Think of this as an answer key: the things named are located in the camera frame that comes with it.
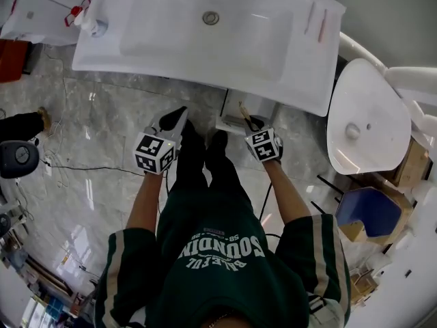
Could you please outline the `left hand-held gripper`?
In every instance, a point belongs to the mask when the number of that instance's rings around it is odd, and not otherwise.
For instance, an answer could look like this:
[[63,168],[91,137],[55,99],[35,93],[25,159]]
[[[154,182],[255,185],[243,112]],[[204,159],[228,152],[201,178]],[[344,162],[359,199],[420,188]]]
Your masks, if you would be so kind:
[[135,140],[132,153],[137,167],[156,175],[168,169],[180,151],[187,119],[185,106],[157,113]]

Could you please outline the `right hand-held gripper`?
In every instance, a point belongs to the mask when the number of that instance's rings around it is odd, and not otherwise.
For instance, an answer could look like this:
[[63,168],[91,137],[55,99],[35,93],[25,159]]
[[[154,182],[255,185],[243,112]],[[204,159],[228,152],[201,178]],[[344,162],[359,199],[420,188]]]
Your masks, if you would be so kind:
[[273,127],[265,126],[263,117],[246,115],[244,117],[245,142],[249,152],[260,163],[275,160],[281,162],[283,140]]

